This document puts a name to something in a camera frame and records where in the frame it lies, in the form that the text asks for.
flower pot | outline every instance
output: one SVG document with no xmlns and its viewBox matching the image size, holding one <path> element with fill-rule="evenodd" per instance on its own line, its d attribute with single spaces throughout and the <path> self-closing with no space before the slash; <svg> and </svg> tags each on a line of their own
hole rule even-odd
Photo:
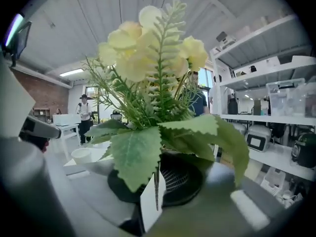
<svg viewBox="0 0 316 237">
<path fill-rule="evenodd" d="M 202 187 L 202 173 L 193 164 L 175 154 L 163 153 L 160 155 L 160 159 L 160 171 L 166 181 L 162 207 L 188 203 Z M 121 201 L 129 203 L 139 203 L 140 196 L 146 187 L 146 185 L 142 185 L 137 192 L 132 193 L 125 182 L 118 177 L 118 171 L 114 169 L 108 177 L 108 184 Z"/>
</svg>

mesh grille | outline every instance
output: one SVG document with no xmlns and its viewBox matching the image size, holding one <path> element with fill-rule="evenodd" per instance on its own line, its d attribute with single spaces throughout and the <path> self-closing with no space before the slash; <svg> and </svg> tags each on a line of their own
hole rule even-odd
<svg viewBox="0 0 316 237">
<path fill-rule="evenodd" d="M 166 181 L 165 194 L 176 190 L 180 186 L 184 185 L 189 179 L 187 172 L 179 173 L 176 169 L 161 169 L 160 171 Z M 146 185 L 142 185 L 138 192 L 142 193 L 145 188 Z"/>
</svg>

white shirt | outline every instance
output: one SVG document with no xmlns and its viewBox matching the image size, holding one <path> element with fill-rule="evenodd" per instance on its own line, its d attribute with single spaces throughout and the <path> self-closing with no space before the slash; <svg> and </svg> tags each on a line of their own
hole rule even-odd
<svg viewBox="0 0 316 237">
<path fill-rule="evenodd" d="M 228 95 L 230 90 L 227 87 L 220 87 L 221 89 L 221 102 L 222 102 L 222 114 L 227 114 L 227 105 L 228 105 Z M 217 87 L 214 86 L 209 90 L 209 101 L 213 98 L 212 104 L 212 114 L 218 114 L 218 105 L 217 105 Z"/>
<path fill-rule="evenodd" d="M 84 115 L 91 113 L 90 105 L 88 103 L 86 104 L 81 103 L 81 107 L 79 107 L 79 113 L 83 115 L 83 117 L 81 116 L 81 120 L 89 120 L 90 115 L 87 115 L 86 117 Z"/>
</svg>

ceiling light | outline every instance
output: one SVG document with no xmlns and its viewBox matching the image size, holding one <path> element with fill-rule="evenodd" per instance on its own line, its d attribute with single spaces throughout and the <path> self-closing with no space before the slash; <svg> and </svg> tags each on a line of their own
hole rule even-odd
<svg viewBox="0 0 316 237">
<path fill-rule="evenodd" d="M 8 34 L 8 38 L 6 39 L 5 46 L 8 46 L 10 44 L 10 41 L 14 35 L 14 33 L 18 30 L 18 27 L 23 21 L 23 16 L 20 14 L 16 14 L 11 25 L 10 25 L 10 32 Z"/>
<path fill-rule="evenodd" d="M 62 74 L 60 74 L 60 76 L 61 77 L 66 77 L 66 76 L 77 74 L 77 73 L 81 73 L 81 72 L 83 72 L 82 69 L 76 69 L 76 70 L 72 70 L 72 71 L 69 71 L 69 72 L 62 73 Z"/>
</svg>

rice cooker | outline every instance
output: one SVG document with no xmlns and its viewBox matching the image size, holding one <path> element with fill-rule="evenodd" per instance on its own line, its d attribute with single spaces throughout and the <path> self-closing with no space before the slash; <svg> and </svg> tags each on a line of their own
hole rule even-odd
<svg viewBox="0 0 316 237">
<path fill-rule="evenodd" d="M 253 125 L 249 127 L 246 142 L 248 147 L 257 151 L 266 151 L 271 139 L 271 131 L 264 125 Z"/>
<path fill-rule="evenodd" d="M 302 133 L 295 141 L 292 149 L 292 160 L 300 166 L 313 168 L 316 166 L 316 134 Z"/>
<path fill-rule="evenodd" d="M 236 130 L 238 130 L 243 136 L 246 133 L 246 127 L 243 124 L 233 123 L 233 126 Z"/>
</svg>

